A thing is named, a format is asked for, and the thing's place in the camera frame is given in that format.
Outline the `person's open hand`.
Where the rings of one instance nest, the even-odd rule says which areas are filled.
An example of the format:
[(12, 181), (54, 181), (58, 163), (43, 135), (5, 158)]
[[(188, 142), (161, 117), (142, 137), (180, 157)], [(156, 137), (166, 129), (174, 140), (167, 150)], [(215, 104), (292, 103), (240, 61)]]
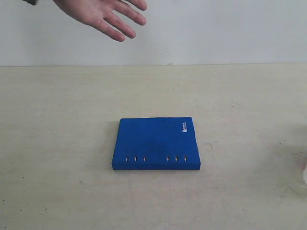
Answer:
[(136, 32), (113, 11), (138, 25), (146, 24), (145, 17), (132, 8), (147, 10), (147, 2), (144, 0), (56, 0), (54, 3), (68, 16), (118, 42), (125, 41), (126, 37), (134, 39)]

